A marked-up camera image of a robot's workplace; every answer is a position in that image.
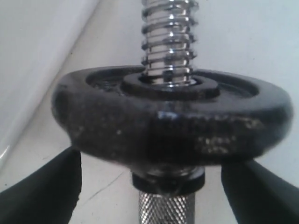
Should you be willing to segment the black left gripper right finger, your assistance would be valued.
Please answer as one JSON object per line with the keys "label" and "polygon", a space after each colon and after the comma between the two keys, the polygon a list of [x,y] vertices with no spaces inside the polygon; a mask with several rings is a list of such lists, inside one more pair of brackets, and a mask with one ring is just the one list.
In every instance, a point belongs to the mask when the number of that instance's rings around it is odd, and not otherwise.
{"label": "black left gripper right finger", "polygon": [[299,189],[256,161],[223,165],[221,183],[239,224],[299,222]]}

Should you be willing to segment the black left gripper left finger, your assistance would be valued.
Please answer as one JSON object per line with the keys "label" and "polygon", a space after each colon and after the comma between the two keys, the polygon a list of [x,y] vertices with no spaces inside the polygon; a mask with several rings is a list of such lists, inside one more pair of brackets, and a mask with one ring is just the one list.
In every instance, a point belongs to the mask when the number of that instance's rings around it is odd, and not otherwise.
{"label": "black left gripper left finger", "polygon": [[67,224],[82,189],[81,154],[68,148],[0,194],[2,224]]}

